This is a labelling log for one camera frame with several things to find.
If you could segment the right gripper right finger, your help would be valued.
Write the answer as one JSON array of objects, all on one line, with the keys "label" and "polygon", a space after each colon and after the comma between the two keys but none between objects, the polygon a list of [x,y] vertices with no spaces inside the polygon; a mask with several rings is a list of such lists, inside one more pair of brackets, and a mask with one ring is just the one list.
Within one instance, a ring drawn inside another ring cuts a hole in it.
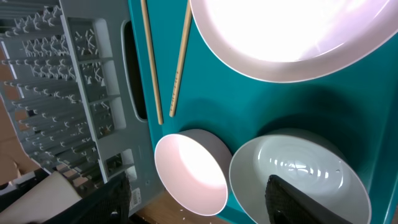
[{"label": "right gripper right finger", "polygon": [[349,224],[277,175],[268,178],[265,201],[271,224]]}]

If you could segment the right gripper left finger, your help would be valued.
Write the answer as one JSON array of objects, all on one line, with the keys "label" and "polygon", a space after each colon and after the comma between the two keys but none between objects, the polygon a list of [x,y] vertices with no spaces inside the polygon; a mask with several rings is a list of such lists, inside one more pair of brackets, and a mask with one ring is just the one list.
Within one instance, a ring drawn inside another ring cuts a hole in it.
[{"label": "right gripper left finger", "polygon": [[122,173],[44,224],[126,224],[130,201],[131,186]]}]

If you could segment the pale green bowl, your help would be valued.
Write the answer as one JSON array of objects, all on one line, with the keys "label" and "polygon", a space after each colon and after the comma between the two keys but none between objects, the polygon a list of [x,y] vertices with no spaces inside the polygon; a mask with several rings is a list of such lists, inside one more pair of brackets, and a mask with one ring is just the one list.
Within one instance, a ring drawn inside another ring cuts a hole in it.
[{"label": "pale green bowl", "polygon": [[344,155],[325,138],[286,128],[254,138],[234,154],[229,181],[237,202],[255,223],[269,223],[266,186],[277,175],[351,223],[370,223],[369,195]]}]

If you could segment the small pink bowl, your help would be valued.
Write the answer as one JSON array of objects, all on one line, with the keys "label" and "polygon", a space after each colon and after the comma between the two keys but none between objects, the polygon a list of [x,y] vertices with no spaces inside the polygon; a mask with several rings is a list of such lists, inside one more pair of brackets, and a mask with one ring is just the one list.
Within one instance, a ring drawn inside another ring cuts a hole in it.
[{"label": "small pink bowl", "polygon": [[208,217],[225,208],[232,154],[217,136],[202,129],[168,134],[156,144],[154,160],[165,189],[181,206]]}]

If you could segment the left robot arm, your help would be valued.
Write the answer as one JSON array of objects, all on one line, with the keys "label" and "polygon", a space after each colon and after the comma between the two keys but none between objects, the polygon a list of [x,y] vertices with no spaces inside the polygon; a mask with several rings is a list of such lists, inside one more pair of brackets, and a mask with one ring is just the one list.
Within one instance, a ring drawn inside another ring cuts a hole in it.
[{"label": "left robot arm", "polygon": [[1,212],[1,223],[43,223],[80,200],[72,184],[54,172]]}]

